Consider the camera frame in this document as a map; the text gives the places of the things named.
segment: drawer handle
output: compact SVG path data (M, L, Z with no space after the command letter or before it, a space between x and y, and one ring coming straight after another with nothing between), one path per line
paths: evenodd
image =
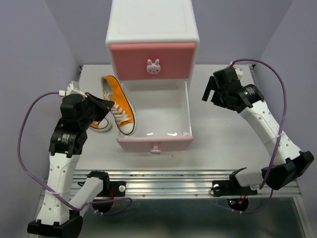
M154 145L153 149L150 150L150 153L153 155L158 155L161 153L161 150L159 149L159 145Z
M159 59L156 59L154 63L152 63L152 60L148 59L147 72L149 74L157 74L160 72Z

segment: pink drawer front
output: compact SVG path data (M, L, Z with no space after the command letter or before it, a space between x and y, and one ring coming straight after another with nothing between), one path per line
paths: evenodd
M193 136L178 136L118 138L117 142L123 150L127 152L150 152L152 154L160 154L163 151L186 150L193 140Z
M113 44L112 64L120 80L189 78L195 43ZM160 71L150 74L148 60L159 59Z

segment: shoe sole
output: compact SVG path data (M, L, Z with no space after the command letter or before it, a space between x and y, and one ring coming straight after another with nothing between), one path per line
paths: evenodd
M121 83L120 83L120 81L116 78L116 77L114 77L116 80L117 80L117 82L119 83L119 85L120 85L120 88L121 88L121 90L122 90L122 92L123 92L123 95L124 95L124 97L125 97L125 99L128 101L128 103L129 103L129 106L130 106L130 108L131 108L131 110L132 110L132 116L133 116L133 121L134 121L134 126L133 126L133 129L132 129L132 132L131 133L129 133L129 134L124 134L121 130L120 130L120 127L119 127L119 125L116 123L116 125L117 125L117 127L118 127L118 129L119 129L119 131L122 133L122 134L124 134L124 135L132 135L135 131L136 131L136 129L137 129L137 114L136 114L136 112L135 112L135 110L134 110L134 107L132 106L132 104L131 104L131 102L130 102L130 100L128 99L128 97L127 97L127 95L125 94L125 92L124 92L124 90L123 90L123 88L122 88L122 85L121 85Z
M103 128L94 128L92 126L89 126L89 128L93 131L96 131L96 132L106 132L106 131L109 131L111 129L112 125L111 123L108 121L108 125L103 127Z

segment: open drawer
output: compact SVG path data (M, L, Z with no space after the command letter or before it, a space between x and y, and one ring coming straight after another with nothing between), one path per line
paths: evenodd
M132 80L122 83L137 114L137 129L131 136L119 134L125 151L186 150L193 141L184 80Z

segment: bunny face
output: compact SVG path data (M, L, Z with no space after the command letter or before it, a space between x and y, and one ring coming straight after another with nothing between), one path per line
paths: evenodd
M160 72L159 59L157 59L154 63L148 59L147 72L150 74L157 74Z

